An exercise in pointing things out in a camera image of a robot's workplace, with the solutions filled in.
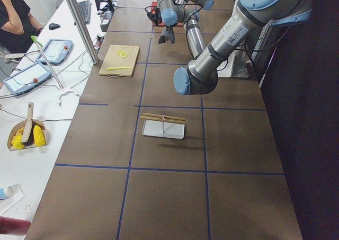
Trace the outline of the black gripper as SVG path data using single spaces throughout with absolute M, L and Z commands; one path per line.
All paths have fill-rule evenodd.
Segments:
M 164 29 L 165 31 L 172 31 L 173 27 L 171 25 L 166 25 Z

